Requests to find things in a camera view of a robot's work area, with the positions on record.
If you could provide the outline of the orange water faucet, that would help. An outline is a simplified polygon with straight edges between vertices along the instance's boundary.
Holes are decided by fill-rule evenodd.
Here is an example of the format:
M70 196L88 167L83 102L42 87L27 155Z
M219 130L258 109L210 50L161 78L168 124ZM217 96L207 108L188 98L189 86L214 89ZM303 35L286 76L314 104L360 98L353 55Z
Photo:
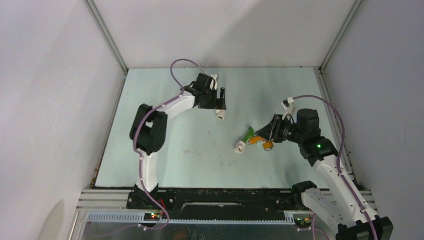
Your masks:
M249 145L261 145L264 151L271 151L274 148L272 141L267 140L261 136L255 135L247 140Z

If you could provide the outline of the green water faucet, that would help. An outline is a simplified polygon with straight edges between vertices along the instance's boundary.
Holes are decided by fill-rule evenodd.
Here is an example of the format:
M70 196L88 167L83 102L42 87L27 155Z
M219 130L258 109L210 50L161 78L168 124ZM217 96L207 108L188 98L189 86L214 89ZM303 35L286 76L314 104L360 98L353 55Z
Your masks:
M255 136L255 131L251 126L249 126L247 133L242 138L242 141L246 144L249 141L249 139L251 139L254 136Z

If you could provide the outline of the white pipe elbow fitting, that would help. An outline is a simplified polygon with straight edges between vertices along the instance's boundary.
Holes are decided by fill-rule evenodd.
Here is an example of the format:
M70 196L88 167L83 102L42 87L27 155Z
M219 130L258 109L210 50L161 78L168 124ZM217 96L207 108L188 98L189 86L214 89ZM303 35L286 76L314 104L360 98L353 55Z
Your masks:
M243 153L245 147L246 147L246 143L242 140L239 140L234 146L234 151L238 154Z

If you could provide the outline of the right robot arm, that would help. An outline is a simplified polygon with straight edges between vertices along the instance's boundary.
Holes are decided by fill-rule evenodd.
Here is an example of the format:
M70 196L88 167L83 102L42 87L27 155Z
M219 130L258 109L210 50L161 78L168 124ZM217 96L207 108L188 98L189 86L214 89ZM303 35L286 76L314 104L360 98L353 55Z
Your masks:
M337 160L341 154L322 136L316 110L298 110L295 122L275 114L255 135L272 143L289 141L298 145L301 156L323 178L335 202L325 199L311 181L304 181L292 186L291 204L297 209L312 210L334 232L335 239L390 239L393 223L368 204Z

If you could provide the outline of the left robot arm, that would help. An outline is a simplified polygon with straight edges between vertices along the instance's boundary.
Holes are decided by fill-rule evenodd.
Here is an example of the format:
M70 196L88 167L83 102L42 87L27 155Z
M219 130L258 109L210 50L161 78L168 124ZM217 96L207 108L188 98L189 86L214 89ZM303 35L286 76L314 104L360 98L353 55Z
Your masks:
M218 76L201 72L195 81L164 103L156 107L144 103L138 107L129 137L139 155L136 186L143 190L138 201L145 208L153 208L158 202L154 192L158 186L157 158L166 140L168 121L193 108L214 110L216 117L223 120L227 110L225 96L226 89L218 87Z

